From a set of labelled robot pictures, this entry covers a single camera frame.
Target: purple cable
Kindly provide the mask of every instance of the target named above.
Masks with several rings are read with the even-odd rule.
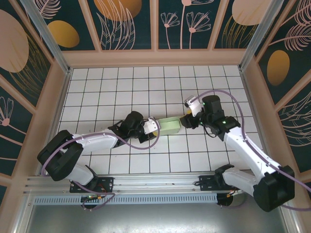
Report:
[[[249,141],[247,140],[246,138],[246,134],[245,134],[245,127],[244,127],[244,116],[243,116],[243,112],[242,112],[242,109],[241,109],[241,106],[239,105],[237,99],[231,95],[230,93],[226,92],[226,91],[223,91],[223,90],[210,90],[210,91],[206,91],[204,93],[202,93],[201,95],[197,96],[196,98],[194,98],[191,102],[194,102],[195,100],[199,99],[200,97],[208,94],[208,93],[211,93],[211,92],[222,92],[222,93],[225,93],[227,95],[229,95],[234,101],[235,103],[237,104],[238,106],[238,109],[239,109],[239,112],[241,114],[241,118],[242,118],[242,135],[243,135],[243,139],[245,140],[245,142],[247,143],[247,145],[250,147],[250,149],[252,149],[252,151],[262,160],[264,161],[267,165],[269,165],[271,168],[273,168],[275,171],[277,171],[278,173],[282,174],[283,176],[286,176],[287,178],[291,179],[292,181],[300,184],[301,186],[303,186],[305,189],[307,189],[310,193],[311,193],[311,188],[309,188],[308,186],[306,186],[304,183],[302,183],[301,181],[297,180],[296,178],[286,174],[284,171],[281,171],[279,168],[273,166],[272,164],[269,163],[268,160],[266,160],[250,143]],[[287,208],[287,209],[290,209],[290,210],[296,210],[296,211],[311,211],[311,208],[295,208],[295,207],[290,207],[290,206],[286,206],[286,205],[282,205],[282,207],[284,208]]]

